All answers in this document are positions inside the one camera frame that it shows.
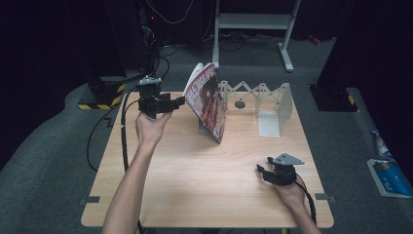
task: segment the human arm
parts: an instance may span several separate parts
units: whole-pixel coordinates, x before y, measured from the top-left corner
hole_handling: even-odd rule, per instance
[[[303,234],[319,234],[321,231],[311,219],[306,207],[304,206],[304,191],[295,183],[286,186],[275,185],[279,192],[282,202],[289,208],[300,232]]]
[[[102,233],[134,233],[149,164],[170,116],[171,113],[165,113],[156,120],[144,113],[137,116],[135,125],[139,146],[109,206]]]

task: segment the red magazine cover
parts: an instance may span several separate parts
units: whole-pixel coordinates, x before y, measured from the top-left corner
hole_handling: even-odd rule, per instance
[[[183,95],[204,126],[220,143],[224,135],[227,111],[219,92],[213,63],[208,63],[205,67],[198,63]]]

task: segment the metal rack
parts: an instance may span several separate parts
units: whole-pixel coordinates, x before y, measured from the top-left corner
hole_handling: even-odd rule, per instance
[[[286,47],[297,17],[301,0],[295,0],[291,14],[221,14],[219,12],[219,0],[216,0],[215,31],[212,52],[212,62],[215,68],[219,68],[219,38],[220,28],[253,28],[253,29],[283,29],[285,36],[283,42],[279,43],[282,60],[287,72],[294,70]]]

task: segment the yellow black striped tape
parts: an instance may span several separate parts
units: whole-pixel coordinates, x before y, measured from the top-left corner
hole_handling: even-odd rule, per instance
[[[125,89],[126,84],[119,86],[116,96],[109,103],[94,103],[94,104],[79,104],[80,109],[110,109],[121,101],[122,91]]]
[[[356,105],[355,99],[354,99],[351,95],[349,95],[349,101],[350,101],[350,104],[352,105],[352,109],[353,109],[355,112],[360,112],[360,110],[358,109],[358,107],[357,107],[357,105]]]

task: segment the plastic bottle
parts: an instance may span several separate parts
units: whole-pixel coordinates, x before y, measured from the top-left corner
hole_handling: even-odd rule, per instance
[[[382,137],[379,134],[378,130],[373,130],[371,131],[373,135],[376,137],[376,145],[377,145],[377,151],[379,153],[379,157],[386,159],[386,160],[392,160],[393,156],[389,151],[389,148],[386,146],[385,142],[383,141]]]

